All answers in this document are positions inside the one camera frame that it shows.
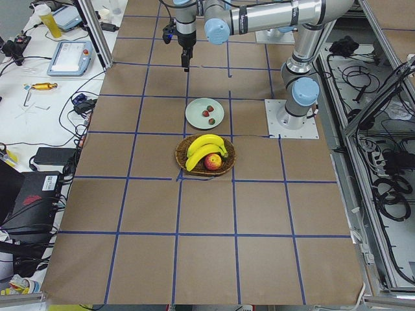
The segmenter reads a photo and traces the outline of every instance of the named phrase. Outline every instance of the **red logo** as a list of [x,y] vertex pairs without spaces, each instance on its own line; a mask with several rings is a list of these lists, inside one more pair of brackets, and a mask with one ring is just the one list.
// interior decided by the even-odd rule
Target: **red logo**
[[25,198],[25,200],[23,201],[23,205],[24,206],[26,206],[26,205],[29,205],[29,204],[32,204],[33,202],[36,202],[36,201],[38,201],[38,200],[41,200],[42,199],[42,197],[41,196],[38,196],[38,195],[35,195],[35,196],[28,196],[27,198]]

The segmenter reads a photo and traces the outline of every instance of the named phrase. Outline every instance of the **blue tape grid line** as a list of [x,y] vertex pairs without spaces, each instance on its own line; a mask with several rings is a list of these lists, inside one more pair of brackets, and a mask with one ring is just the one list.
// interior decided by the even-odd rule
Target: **blue tape grid line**
[[[158,15],[160,14],[160,8],[161,8],[161,3],[158,6]],[[156,37],[158,20],[159,20],[159,17],[157,16],[156,25],[154,27],[154,32],[153,32],[153,41],[152,41],[152,44],[151,44],[150,55],[148,56],[148,64],[150,64],[150,62],[151,62],[151,56],[152,56],[152,52],[153,52],[153,48],[154,48],[154,38]],[[145,75],[145,81],[144,81],[142,94],[145,94],[145,88],[147,86],[149,70],[150,70],[150,67],[148,66],[147,67],[147,72],[146,72],[146,75]],[[138,113],[138,117],[137,117],[137,123],[136,123],[136,132],[138,132],[140,116],[141,116],[141,110],[143,108],[143,101],[144,101],[144,97],[141,97],[141,104],[140,104],[140,109],[139,109],[139,113]],[[115,242],[114,242],[113,253],[112,253],[112,258],[111,258],[110,272],[108,274],[108,281],[107,281],[107,286],[106,286],[106,291],[105,291],[105,298],[104,298],[104,304],[105,305],[108,303],[108,295],[110,293],[112,272],[113,272],[113,267],[114,267],[114,262],[115,262],[115,255],[117,253],[119,232],[120,232],[120,229],[121,229],[121,222],[122,222],[122,219],[123,219],[123,212],[124,212],[126,194],[127,194],[127,189],[128,189],[128,182],[129,182],[129,177],[130,177],[130,173],[131,173],[132,161],[133,161],[133,158],[134,158],[134,152],[135,152],[135,149],[136,149],[136,141],[137,141],[137,134],[135,133],[134,134],[133,145],[132,145],[132,149],[131,149],[130,162],[128,164],[128,172],[127,172],[126,182],[125,182],[125,187],[124,187],[123,200],[122,200],[122,203],[121,203],[121,210],[120,210],[119,218],[118,218],[117,233],[115,235]]]
[[[328,184],[336,185],[336,181],[322,181],[322,180],[260,180],[260,179],[235,179],[232,176],[235,183],[316,183],[316,184]],[[75,179],[138,179],[138,180],[173,180],[171,177],[123,177],[123,176],[75,176]],[[180,179],[184,180],[205,180],[198,178],[190,178],[181,176]]]
[[290,196],[289,196],[288,183],[287,183],[287,175],[285,173],[285,163],[284,163],[284,154],[283,154],[283,147],[281,143],[281,137],[278,138],[278,146],[279,146],[279,154],[281,157],[281,166],[283,169],[285,195],[287,197],[287,206],[288,206],[288,213],[289,213],[290,225],[291,225],[292,243],[294,244],[294,254],[296,257],[298,280],[300,282],[300,290],[301,290],[301,297],[302,297],[303,305],[306,305],[304,285],[303,285],[303,279],[302,279],[301,268],[300,268],[300,259],[298,258],[298,249],[297,249],[297,241],[296,241],[295,230],[294,230],[294,222],[292,220],[292,211],[291,211]]
[[[232,119],[232,95],[229,91],[229,119],[231,130],[231,143],[233,143],[233,119]],[[236,289],[238,305],[241,301],[241,281],[239,277],[239,249],[238,249],[238,223],[237,223],[237,209],[236,209],[236,186],[235,186],[235,167],[232,167],[232,201],[233,201],[233,229],[235,231],[235,265],[236,265]]]
[[347,238],[349,235],[272,235],[266,233],[191,233],[191,232],[138,232],[138,231],[78,231],[59,230],[63,235],[144,235],[144,236],[227,236],[238,238]]
[[[160,8],[161,5],[159,5],[158,8],[158,13],[160,14]],[[82,178],[104,178],[104,179],[125,179],[126,183],[125,183],[125,187],[124,187],[124,194],[123,194],[123,200],[122,200],[122,204],[121,204],[121,210],[120,210],[120,214],[119,214],[119,221],[117,224],[117,230],[116,231],[59,231],[59,233],[62,234],[69,234],[69,235],[74,235],[74,234],[80,234],[80,235],[115,235],[115,242],[114,242],[114,247],[113,247],[113,254],[112,254],[112,261],[111,261],[111,265],[110,265],[110,272],[108,275],[108,282],[107,282],[107,287],[106,287],[106,294],[105,294],[105,298],[104,298],[104,303],[106,304],[108,302],[108,295],[110,292],[110,286],[111,286],[111,279],[112,279],[112,273],[113,273],[113,266],[115,263],[115,257],[116,257],[116,253],[117,253],[117,243],[118,243],[118,239],[119,236],[121,235],[136,235],[136,236],[174,236],[175,237],[175,243],[174,243],[174,267],[173,267],[173,281],[172,281],[172,299],[171,302],[172,304],[174,304],[175,301],[175,295],[176,295],[176,276],[177,276],[177,262],[178,262],[178,245],[179,245],[179,241],[180,241],[180,236],[226,236],[226,237],[234,237],[235,239],[235,269],[236,269],[236,277],[237,277],[237,300],[238,300],[238,304],[242,303],[242,299],[241,299],[241,284],[240,284],[240,271],[239,271],[239,250],[238,250],[238,238],[239,237],[259,237],[259,238],[291,238],[294,242],[294,251],[295,251],[295,256],[296,256],[296,264],[297,264],[297,270],[298,270],[298,278],[299,278],[299,282],[300,282],[300,288],[301,288],[301,293],[302,293],[302,301],[303,304],[306,303],[305,301],[305,294],[304,294],[304,289],[303,289],[303,282],[302,282],[302,276],[301,276],[301,270],[300,270],[300,263],[299,263],[299,258],[298,258],[298,250],[297,250],[297,246],[296,246],[296,239],[298,238],[350,238],[349,235],[295,235],[294,232],[294,225],[293,225],[293,221],[292,221],[292,215],[291,215],[291,206],[290,206],[290,202],[289,202],[289,191],[288,191],[288,184],[289,183],[333,183],[336,184],[336,181],[288,181],[285,175],[285,165],[284,165],[284,160],[283,160],[283,152],[282,152],[282,147],[281,147],[281,138],[279,138],[279,150],[281,153],[281,165],[283,167],[283,178],[284,180],[280,181],[280,180],[250,180],[250,179],[235,179],[235,170],[234,168],[232,168],[232,189],[233,189],[233,224],[234,224],[234,233],[180,233],[180,212],[181,212],[181,200],[182,200],[182,186],[183,186],[183,181],[187,180],[187,179],[191,179],[191,178],[184,178],[182,175],[182,171],[180,171],[179,173],[179,177],[180,177],[180,184],[179,184],[179,194],[178,194],[178,206],[177,206],[177,216],[176,216],[176,231],[173,233],[170,232],[126,232],[126,231],[121,231],[121,222],[122,222],[122,218],[123,218],[123,210],[124,210],[124,206],[125,206],[125,200],[126,200],[126,193],[128,190],[128,183],[129,180],[131,179],[144,179],[144,180],[168,180],[168,181],[172,181],[172,178],[150,178],[150,177],[132,177],[130,176],[131,173],[131,168],[132,168],[132,161],[134,158],[134,152],[135,152],[135,148],[136,148],[136,142],[137,139],[139,139],[138,135],[183,135],[183,137],[186,137],[187,133],[186,133],[186,123],[184,121],[184,127],[183,127],[183,133],[145,133],[145,132],[138,132],[138,128],[139,128],[139,122],[140,122],[140,117],[141,117],[141,110],[143,107],[143,100],[145,97],[159,97],[159,98],[185,98],[185,104],[188,104],[188,101],[190,98],[197,98],[197,97],[189,97],[189,73],[187,74],[187,90],[186,90],[186,96],[185,97],[181,97],[181,96],[146,96],[145,95],[145,90],[146,90],[146,86],[147,86],[147,80],[148,80],[148,73],[151,67],[180,67],[179,65],[159,65],[159,64],[151,64],[151,58],[152,58],[152,53],[153,53],[153,49],[154,49],[154,43],[156,40],[161,40],[161,38],[156,38],[156,30],[158,27],[158,23],[159,20],[162,20],[164,17],[163,16],[126,16],[126,17],[153,17],[156,18],[156,26],[154,29],[154,33],[153,33],[153,38],[126,38],[126,37],[118,37],[118,39],[123,39],[123,40],[134,40],[134,39],[146,39],[146,40],[152,40],[152,45],[151,45],[151,49],[150,49],[150,55],[148,58],[148,63],[129,63],[129,62],[117,62],[117,63],[121,63],[121,64],[125,64],[125,65],[140,65],[140,66],[147,66],[147,72],[145,75],[145,83],[143,86],[143,92],[141,95],[123,95],[123,94],[101,94],[100,96],[106,96],[106,97],[137,97],[137,98],[141,98],[141,106],[139,109],[139,114],[138,114],[138,118],[137,118],[137,123],[136,123],[136,130],[134,132],[108,132],[108,131],[89,131],[90,133],[118,133],[118,134],[129,134],[129,135],[134,135],[134,142],[133,142],[133,148],[132,148],[132,152],[131,152],[131,156],[130,156],[130,162],[129,162],[129,167],[128,167],[128,173],[126,177],[121,177],[121,176],[77,176],[76,178],[78,179],[82,179]],[[255,42],[239,42],[239,41],[233,41],[231,43],[245,43],[245,44],[256,44]],[[274,91],[273,91],[273,86],[272,86],[272,72],[273,71],[280,71],[279,69],[271,69],[270,68],[270,60],[268,57],[268,50],[267,50],[267,46],[265,46],[265,56],[267,58],[267,68],[242,68],[242,67],[230,67],[230,43],[227,42],[227,67],[212,67],[212,66],[203,66],[206,68],[212,68],[212,69],[227,69],[228,70],[228,76],[231,77],[231,69],[235,69],[235,70],[266,70],[268,71],[268,77],[269,77],[269,81],[270,81],[270,90],[271,90],[271,94],[272,94],[272,98],[274,98]],[[222,99],[222,100],[228,100],[229,101],[229,107],[230,107],[230,131],[231,134],[230,135],[222,135],[222,136],[230,136],[231,141],[233,142],[233,138],[237,137],[239,135],[234,135],[233,133],[233,120],[232,120],[232,100],[247,100],[247,99],[254,99],[254,98],[232,98],[231,97],[231,91],[229,91],[229,96],[227,98],[216,98],[216,99]],[[287,196],[287,205],[288,205],[288,209],[289,209],[289,216],[290,216],[290,225],[291,225],[291,234],[280,234],[280,235],[270,235],[270,234],[241,234],[238,233],[237,230],[237,202],[236,202],[236,183],[284,183],[285,185],[285,190],[286,190],[286,196]]]
[[[189,81],[190,81],[190,72],[186,76],[186,96],[185,96],[185,109],[189,103]],[[183,121],[183,134],[182,137],[186,137],[186,120]],[[177,204],[177,219],[176,219],[176,232],[174,238],[174,260],[173,260],[173,283],[172,283],[172,293],[171,293],[171,304],[174,305],[176,300],[176,280],[177,280],[177,257],[178,257],[178,244],[179,244],[179,231],[180,231],[180,212],[182,204],[182,187],[183,187],[183,170],[179,172],[179,193],[178,193],[178,204]]]

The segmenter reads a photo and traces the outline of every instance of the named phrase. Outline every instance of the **white table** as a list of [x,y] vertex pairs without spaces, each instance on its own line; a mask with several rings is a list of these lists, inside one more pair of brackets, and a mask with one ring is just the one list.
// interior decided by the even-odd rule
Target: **white table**
[[[112,16],[112,23],[119,26],[121,24],[125,7],[128,0],[119,0],[121,14]],[[108,0],[92,0],[95,10],[102,7],[110,8]],[[25,29],[31,28],[32,24],[28,23]],[[24,56],[46,56],[51,57],[58,45],[57,41],[50,40],[45,37],[47,28],[44,25],[32,29],[27,32],[28,36],[32,36],[28,44]],[[104,31],[104,37],[110,50],[113,50],[118,32]],[[82,29],[75,29],[63,34],[59,40],[74,40],[87,35]],[[7,59],[0,65],[0,70],[5,66]],[[99,59],[96,55],[82,76],[74,77],[51,77],[46,74],[49,66],[49,60],[44,59],[27,59],[22,66],[10,65],[0,77],[0,142],[6,144],[13,143],[46,143],[50,145],[61,145],[68,141],[72,134],[64,130],[59,124],[59,114],[62,111],[62,124],[74,131],[74,126],[67,118],[69,111],[73,109],[72,103],[69,101],[65,106],[68,98],[85,82],[89,81],[80,91],[88,91],[99,94],[105,74],[96,76],[103,71]],[[25,103],[27,90],[25,85],[31,85],[42,82],[54,82],[58,84],[56,89],[48,91],[30,91],[30,97]],[[70,113],[69,118],[74,124],[82,124],[84,119],[76,113]],[[15,153],[18,158],[16,169],[20,172],[29,171],[29,159],[33,156],[41,144],[31,146],[27,144],[16,144],[8,146],[8,149]],[[73,138],[65,145],[65,147],[75,147]],[[62,167],[41,167],[41,170],[61,170]],[[63,193],[67,191],[68,186],[63,188]],[[55,225],[59,226],[63,212],[57,213]],[[52,250],[47,249],[44,257],[51,254]],[[37,271],[31,279],[43,282],[46,270]],[[33,304],[25,306],[27,310],[43,310],[44,304]],[[4,308],[3,310],[18,310],[21,307]]]

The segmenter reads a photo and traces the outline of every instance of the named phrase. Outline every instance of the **white cup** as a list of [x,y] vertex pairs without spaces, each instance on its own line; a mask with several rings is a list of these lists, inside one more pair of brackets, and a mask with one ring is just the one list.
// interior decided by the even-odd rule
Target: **white cup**
[[111,23],[111,11],[107,8],[102,8],[98,11],[98,14],[101,17],[101,21],[104,23]]

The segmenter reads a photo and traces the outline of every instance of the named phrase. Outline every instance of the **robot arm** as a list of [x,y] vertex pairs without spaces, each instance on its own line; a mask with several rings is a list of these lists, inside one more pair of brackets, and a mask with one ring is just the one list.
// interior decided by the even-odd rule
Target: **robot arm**
[[299,25],[292,55],[281,68],[289,98],[277,114],[282,126],[297,130],[320,92],[318,84],[307,75],[331,30],[328,25],[343,16],[353,3],[354,0],[276,0],[230,10],[223,0],[174,0],[174,4],[182,6],[176,8],[176,34],[184,48],[182,67],[189,71],[196,43],[196,15],[204,15],[206,37],[217,45],[234,34]]
[[334,21],[352,6],[354,0],[276,0],[275,3],[240,6],[229,10],[221,0],[174,0],[176,24],[169,24],[164,37],[175,34],[183,47],[182,67],[189,62],[196,44],[196,16],[205,19],[205,33],[213,44],[226,42],[229,36],[257,30],[301,25],[299,38],[287,66],[304,74],[318,54],[324,25]]

